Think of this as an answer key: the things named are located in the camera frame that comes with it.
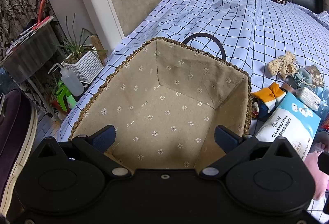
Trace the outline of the small white wipes packet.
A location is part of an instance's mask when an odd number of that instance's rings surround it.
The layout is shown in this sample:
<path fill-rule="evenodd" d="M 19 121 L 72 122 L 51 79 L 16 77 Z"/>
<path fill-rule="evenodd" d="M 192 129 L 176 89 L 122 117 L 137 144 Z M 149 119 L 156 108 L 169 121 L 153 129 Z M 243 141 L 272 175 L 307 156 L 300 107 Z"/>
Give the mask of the small white wipes packet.
<path fill-rule="evenodd" d="M 309 88 L 301 87 L 296 90 L 298 99 L 313 111 L 320 107 L 321 99 Z"/>

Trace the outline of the pink soft cloth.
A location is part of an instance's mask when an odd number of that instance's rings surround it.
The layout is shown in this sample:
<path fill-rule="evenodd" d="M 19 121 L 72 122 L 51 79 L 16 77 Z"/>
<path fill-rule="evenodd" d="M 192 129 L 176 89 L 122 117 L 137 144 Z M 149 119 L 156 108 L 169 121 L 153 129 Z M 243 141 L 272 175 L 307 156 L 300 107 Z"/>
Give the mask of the pink soft cloth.
<path fill-rule="evenodd" d="M 318 165 L 319 156 L 323 152 L 325 152 L 324 149 L 317 148 L 307 154 L 305 158 L 305 165 L 315 181 L 315 193 L 313 195 L 315 201 L 320 200 L 324 196 L 328 185 L 328 175 L 320 171 Z"/>

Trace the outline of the cream crochet lace cloth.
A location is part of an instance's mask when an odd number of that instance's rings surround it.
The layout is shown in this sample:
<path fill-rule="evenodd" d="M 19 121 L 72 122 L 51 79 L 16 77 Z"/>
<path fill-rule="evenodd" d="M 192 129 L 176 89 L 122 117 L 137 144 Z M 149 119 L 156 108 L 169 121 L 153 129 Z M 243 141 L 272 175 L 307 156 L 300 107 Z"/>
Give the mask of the cream crochet lace cloth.
<path fill-rule="evenodd" d="M 281 79 L 285 80 L 288 76 L 298 71 L 296 63 L 295 55 L 287 51 L 284 55 L 280 55 L 276 59 L 270 61 L 267 64 L 267 68 L 271 76 L 279 75 Z"/>

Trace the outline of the green spray bottle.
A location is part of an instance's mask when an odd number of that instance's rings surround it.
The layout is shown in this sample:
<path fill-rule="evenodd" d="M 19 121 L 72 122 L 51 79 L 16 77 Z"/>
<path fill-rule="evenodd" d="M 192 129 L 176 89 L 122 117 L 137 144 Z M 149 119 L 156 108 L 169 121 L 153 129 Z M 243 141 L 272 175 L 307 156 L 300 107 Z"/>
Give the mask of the green spray bottle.
<path fill-rule="evenodd" d="M 66 85 L 59 80 L 50 97 L 51 105 L 67 115 L 76 105 L 76 100 Z"/>

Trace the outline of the clear squeeze wash bottle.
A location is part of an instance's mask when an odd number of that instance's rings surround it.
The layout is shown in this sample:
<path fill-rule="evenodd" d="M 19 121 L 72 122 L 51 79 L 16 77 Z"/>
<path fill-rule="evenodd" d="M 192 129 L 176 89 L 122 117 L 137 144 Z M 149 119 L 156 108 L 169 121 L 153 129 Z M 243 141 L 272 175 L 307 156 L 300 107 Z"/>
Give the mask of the clear squeeze wash bottle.
<path fill-rule="evenodd" d="M 72 95 L 80 96 L 84 92 L 84 86 L 74 72 L 56 63 L 50 68 L 48 73 L 55 71 L 57 68 L 60 69 L 61 81 L 69 89 Z"/>

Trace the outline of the cleansing towel pack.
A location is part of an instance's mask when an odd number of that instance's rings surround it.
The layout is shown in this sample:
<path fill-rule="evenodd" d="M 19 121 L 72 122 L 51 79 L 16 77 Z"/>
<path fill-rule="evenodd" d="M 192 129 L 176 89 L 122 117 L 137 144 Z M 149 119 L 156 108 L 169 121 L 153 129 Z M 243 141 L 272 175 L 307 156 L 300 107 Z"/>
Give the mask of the cleansing towel pack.
<path fill-rule="evenodd" d="M 305 160 L 320 121 L 315 112 L 293 94 L 287 93 L 260 128 L 256 138 L 260 142 L 273 142 L 278 137 L 285 137 L 297 154 Z"/>

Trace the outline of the white ribbed plant pot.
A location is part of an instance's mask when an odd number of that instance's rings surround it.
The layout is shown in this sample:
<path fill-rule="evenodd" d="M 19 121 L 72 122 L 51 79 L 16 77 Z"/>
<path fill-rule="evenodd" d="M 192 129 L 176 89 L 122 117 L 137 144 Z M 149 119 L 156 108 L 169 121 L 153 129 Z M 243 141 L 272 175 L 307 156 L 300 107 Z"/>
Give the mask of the white ribbed plant pot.
<path fill-rule="evenodd" d="M 61 65 L 68 70 L 72 70 L 82 83 L 90 84 L 103 69 L 103 64 L 97 52 L 87 52 L 75 64 L 69 64 L 70 55 L 63 60 Z"/>

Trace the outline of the woven basket with floral lining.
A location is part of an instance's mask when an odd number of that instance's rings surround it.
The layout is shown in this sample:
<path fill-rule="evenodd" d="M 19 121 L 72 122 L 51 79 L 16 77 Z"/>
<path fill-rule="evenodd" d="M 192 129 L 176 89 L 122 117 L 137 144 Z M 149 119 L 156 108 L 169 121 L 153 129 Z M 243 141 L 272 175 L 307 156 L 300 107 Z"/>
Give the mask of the woven basket with floral lining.
<path fill-rule="evenodd" d="M 251 122 L 246 72 L 166 38 L 132 53 L 81 111 L 72 137 L 106 125 L 115 141 L 105 154 L 129 170 L 202 170 L 224 156 L 214 132 L 223 125 L 242 137 Z"/>

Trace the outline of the purple chair cushion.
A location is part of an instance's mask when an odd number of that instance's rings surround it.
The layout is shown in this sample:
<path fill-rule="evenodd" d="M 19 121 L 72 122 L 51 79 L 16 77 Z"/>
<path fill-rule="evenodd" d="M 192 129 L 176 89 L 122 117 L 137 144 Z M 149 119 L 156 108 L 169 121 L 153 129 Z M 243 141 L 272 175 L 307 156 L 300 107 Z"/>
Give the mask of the purple chair cushion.
<path fill-rule="evenodd" d="M 21 151 L 31 120 L 30 100 L 14 89 L 5 95 L 4 116 L 1 117 L 1 196 Z"/>

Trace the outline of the green spiky plant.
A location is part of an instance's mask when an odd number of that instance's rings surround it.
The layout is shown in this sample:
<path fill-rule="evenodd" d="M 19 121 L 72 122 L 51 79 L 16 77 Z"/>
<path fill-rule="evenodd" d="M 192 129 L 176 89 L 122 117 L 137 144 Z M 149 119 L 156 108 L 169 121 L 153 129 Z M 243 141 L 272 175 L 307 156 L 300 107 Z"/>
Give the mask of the green spiky plant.
<path fill-rule="evenodd" d="M 69 56 L 65 60 L 65 63 L 76 64 L 87 53 L 103 54 L 107 53 L 102 46 L 95 46 L 95 42 L 99 42 L 98 35 L 92 33 L 87 28 L 82 28 L 80 33 L 75 31 L 75 17 L 73 14 L 71 25 L 69 26 L 68 16 L 65 16 L 65 28 L 68 36 L 64 37 L 64 44 L 58 45 L 59 48 L 64 49 Z"/>

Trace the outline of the grey side table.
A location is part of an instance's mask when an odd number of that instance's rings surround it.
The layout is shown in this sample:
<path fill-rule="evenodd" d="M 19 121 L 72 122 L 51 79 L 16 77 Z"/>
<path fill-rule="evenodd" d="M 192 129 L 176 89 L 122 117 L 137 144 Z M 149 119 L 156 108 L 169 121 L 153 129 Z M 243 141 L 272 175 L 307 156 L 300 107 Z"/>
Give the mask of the grey side table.
<path fill-rule="evenodd" d="M 31 31 L 1 61 L 1 66 L 17 83 L 38 71 L 57 51 L 59 42 L 50 23 Z"/>

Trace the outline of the blue checked bed sheet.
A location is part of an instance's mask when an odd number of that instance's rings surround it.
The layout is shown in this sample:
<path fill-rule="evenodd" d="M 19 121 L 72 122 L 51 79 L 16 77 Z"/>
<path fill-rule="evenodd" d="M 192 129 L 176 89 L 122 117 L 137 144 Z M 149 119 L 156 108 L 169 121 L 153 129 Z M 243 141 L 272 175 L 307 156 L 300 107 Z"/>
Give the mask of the blue checked bed sheet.
<path fill-rule="evenodd" d="M 63 123 L 64 141 L 71 142 L 74 138 L 71 135 L 74 123 L 107 77 L 144 43 L 155 38 L 177 41 L 242 69 L 249 76 L 251 94 L 274 82 L 280 86 L 280 78 L 271 76 L 267 64 L 287 51 L 295 55 L 299 67 L 317 65 L 322 76 L 328 78 L 327 12 L 316 14 L 294 3 L 281 5 L 271 0 L 162 0 L 112 51 L 100 79 Z M 183 206 L 193 206 L 191 197 L 197 188 L 187 184 L 175 187 L 173 175 L 176 172 L 199 174 L 201 170 L 141 168 L 129 171 L 132 175 L 128 175 L 127 186 L 111 183 L 105 191 L 110 202 L 108 212 L 127 209 L 130 216 L 140 216 L 142 198 L 148 194 L 152 199 L 147 210 L 155 219 L 159 218 L 166 198 L 169 206 L 177 210 L 176 218 L 182 217 Z"/>

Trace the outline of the brown hair clip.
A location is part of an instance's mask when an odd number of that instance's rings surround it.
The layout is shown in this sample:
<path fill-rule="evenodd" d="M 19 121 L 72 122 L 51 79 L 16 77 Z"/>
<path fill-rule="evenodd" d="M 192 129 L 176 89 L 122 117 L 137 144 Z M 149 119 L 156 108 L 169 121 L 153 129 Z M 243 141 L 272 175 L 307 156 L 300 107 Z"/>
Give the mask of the brown hair clip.
<path fill-rule="evenodd" d="M 271 0 L 271 1 L 274 2 L 274 3 L 281 4 L 281 5 L 286 5 L 287 4 L 286 0 Z"/>

